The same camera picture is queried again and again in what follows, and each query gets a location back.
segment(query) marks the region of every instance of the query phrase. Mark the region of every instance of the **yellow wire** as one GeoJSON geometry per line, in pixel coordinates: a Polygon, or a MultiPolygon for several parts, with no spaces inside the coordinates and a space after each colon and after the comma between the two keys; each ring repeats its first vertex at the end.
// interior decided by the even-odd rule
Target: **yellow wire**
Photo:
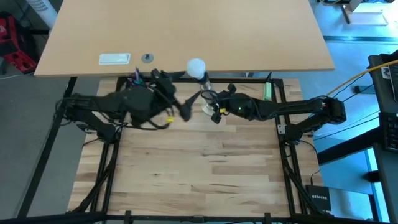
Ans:
{"type": "Polygon", "coordinates": [[[331,95],[331,94],[334,93],[336,90],[340,89],[342,86],[344,86],[345,84],[347,84],[347,83],[353,81],[355,78],[360,77],[361,75],[364,75],[364,74],[366,74],[366,73],[368,73],[368,72],[371,72],[371,71],[375,71],[376,69],[379,69],[379,68],[381,68],[381,67],[393,65],[393,64],[395,64],[395,63],[398,63],[398,60],[393,60],[393,61],[391,61],[391,62],[387,62],[387,63],[384,63],[384,64],[382,64],[382,65],[378,65],[378,66],[375,66],[375,67],[373,67],[373,68],[369,68],[369,69],[367,69],[367,70],[365,70],[365,71],[363,71],[363,72],[361,72],[361,73],[355,75],[354,77],[350,78],[349,80],[345,81],[344,83],[340,84],[338,87],[334,88],[332,91],[330,91],[330,92],[329,92],[328,94],[326,94],[326,95],[328,95],[328,96],[331,95]]]}
{"type": "Polygon", "coordinates": [[[337,3],[339,3],[339,2],[341,2],[342,0],[337,0],[337,1],[335,1],[335,2],[332,2],[332,3],[326,3],[325,1],[323,1],[323,0],[319,0],[324,6],[332,6],[332,5],[334,5],[334,4],[337,4],[337,3]]]}

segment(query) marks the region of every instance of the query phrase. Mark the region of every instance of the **gray floor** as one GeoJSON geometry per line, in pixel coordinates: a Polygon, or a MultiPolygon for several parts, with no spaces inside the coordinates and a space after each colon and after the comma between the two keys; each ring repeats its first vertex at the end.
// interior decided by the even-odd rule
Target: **gray floor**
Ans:
{"type": "MultiPolygon", "coordinates": [[[[8,0],[0,0],[2,6],[8,0]]],[[[59,8],[61,1],[52,1],[59,8]]],[[[398,36],[393,27],[353,27],[342,20],[338,7],[325,7],[312,3],[314,14],[324,35],[381,35],[398,36]]],[[[12,13],[17,9],[11,7],[12,13]]],[[[27,16],[37,29],[45,28],[34,12],[27,16]]],[[[44,39],[36,37],[39,47],[44,39]]],[[[363,71],[368,66],[368,55],[391,53],[398,49],[394,44],[380,43],[327,43],[336,69],[332,72],[280,72],[274,77],[299,78],[305,98],[324,95],[341,82],[363,71]]],[[[75,91],[82,94],[95,94],[100,78],[79,78],[75,91]]],[[[370,85],[366,75],[357,82],[370,85]]],[[[0,80],[0,219],[16,215],[27,183],[33,173],[38,155],[49,130],[55,102],[62,96],[67,84],[64,78],[15,77],[0,80]]],[[[352,94],[347,89],[339,95],[345,99],[352,94]]],[[[340,126],[325,126],[317,132],[318,136],[342,129],[378,110],[376,97],[358,95],[346,102],[348,120],[340,126]]],[[[336,134],[316,141],[318,151],[353,137],[377,125],[377,122],[364,124],[343,134],[336,134]]],[[[73,125],[62,128],[53,147],[48,166],[35,196],[29,215],[48,215],[65,211],[72,191],[78,160],[85,135],[73,125]]],[[[325,185],[336,189],[370,193],[371,186],[361,176],[368,171],[364,152],[322,167],[325,185]]],[[[342,217],[368,218],[369,210],[352,211],[352,207],[343,206],[350,202],[350,196],[336,194],[336,215],[342,217]]]]}

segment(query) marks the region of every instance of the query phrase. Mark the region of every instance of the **tan tabletop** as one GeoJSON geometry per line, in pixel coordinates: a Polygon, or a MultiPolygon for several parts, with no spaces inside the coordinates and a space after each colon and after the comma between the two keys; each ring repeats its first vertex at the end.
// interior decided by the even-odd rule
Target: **tan tabletop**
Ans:
{"type": "Polygon", "coordinates": [[[64,0],[35,75],[176,72],[197,57],[211,72],[334,69],[308,0],[64,0]],[[103,53],[132,59],[99,65],[103,53]]]}
{"type": "MultiPolygon", "coordinates": [[[[299,81],[284,82],[287,100],[301,100],[299,81]]],[[[115,79],[103,80],[98,95],[114,91],[115,85],[115,79]]],[[[179,100],[199,89],[196,83],[175,85],[179,100]]],[[[227,85],[215,83],[214,88],[221,91],[227,85]]],[[[236,87],[238,92],[263,96],[264,84],[236,87]]],[[[298,123],[307,117],[291,116],[291,120],[298,123]]],[[[154,121],[164,119],[163,114],[154,121]]],[[[95,138],[89,134],[86,141],[95,138]]],[[[77,207],[94,186],[102,145],[97,141],[83,148],[68,209],[77,207]]],[[[297,156],[303,183],[309,184],[311,174],[319,169],[316,153],[300,144],[297,156]]],[[[319,174],[314,182],[322,185],[319,174]]],[[[293,189],[296,211],[300,211],[293,189]]],[[[163,131],[124,129],[108,213],[123,215],[125,210],[134,215],[263,217],[269,212],[272,217],[289,217],[275,121],[249,122],[229,115],[215,124],[198,99],[188,123],[176,118],[163,131]]]]}

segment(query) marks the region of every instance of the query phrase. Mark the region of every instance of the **white light bulb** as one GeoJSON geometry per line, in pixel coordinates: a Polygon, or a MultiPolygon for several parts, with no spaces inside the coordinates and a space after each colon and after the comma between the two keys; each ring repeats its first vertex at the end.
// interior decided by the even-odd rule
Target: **white light bulb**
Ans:
{"type": "Polygon", "coordinates": [[[206,64],[200,58],[194,58],[187,63],[187,73],[192,78],[202,79],[205,76],[206,64]]]}

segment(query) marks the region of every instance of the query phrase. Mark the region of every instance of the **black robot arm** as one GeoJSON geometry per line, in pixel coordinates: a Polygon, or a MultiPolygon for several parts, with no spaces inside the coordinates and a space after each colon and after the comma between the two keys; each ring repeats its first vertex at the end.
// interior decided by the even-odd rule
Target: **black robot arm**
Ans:
{"type": "Polygon", "coordinates": [[[191,118],[192,104],[200,92],[181,104],[174,96],[176,89],[168,74],[153,70],[151,77],[152,81],[147,85],[133,85],[106,96],[83,96],[75,93],[63,99],[66,101],[64,118],[85,123],[88,128],[97,132],[98,138],[105,142],[113,142],[114,134],[121,126],[148,130],[167,128],[174,118],[173,106],[178,109],[181,118],[188,121],[191,118]],[[95,111],[99,112],[107,122],[102,122],[94,115],[95,111]],[[163,125],[155,124],[151,119],[163,111],[169,115],[168,121],[163,125]],[[130,124],[115,122],[122,121],[126,112],[130,114],[130,124]],[[141,127],[146,122],[153,125],[153,128],[141,127]]]}
{"type": "Polygon", "coordinates": [[[324,124],[341,124],[346,121],[343,102],[327,96],[320,96],[309,100],[274,103],[259,100],[244,93],[236,93],[233,84],[228,85],[228,91],[215,93],[211,91],[211,106],[215,113],[211,120],[219,123],[221,116],[226,113],[242,117],[249,121],[265,121],[276,116],[287,114],[311,113],[313,116],[298,124],[279,126],[279,132],[284,134],[285,141],[298,143],[304,133],[316,131],[324,124]]]}

